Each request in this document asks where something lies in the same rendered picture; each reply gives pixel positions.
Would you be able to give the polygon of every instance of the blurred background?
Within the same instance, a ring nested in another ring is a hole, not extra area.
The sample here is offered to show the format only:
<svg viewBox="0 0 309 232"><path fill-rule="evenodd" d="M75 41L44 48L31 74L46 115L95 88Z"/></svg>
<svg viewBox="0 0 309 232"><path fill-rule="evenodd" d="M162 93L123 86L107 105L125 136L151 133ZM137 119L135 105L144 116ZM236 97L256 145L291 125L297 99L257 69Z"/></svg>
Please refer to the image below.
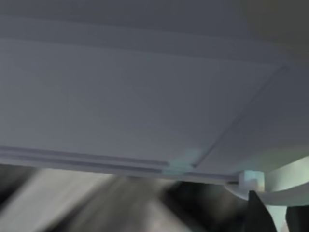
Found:
<svg viewBox="0 0 309 232"><path fill-rule="evenodd" d="M223 186L0 166L1 232L238 232Z"/></svg>

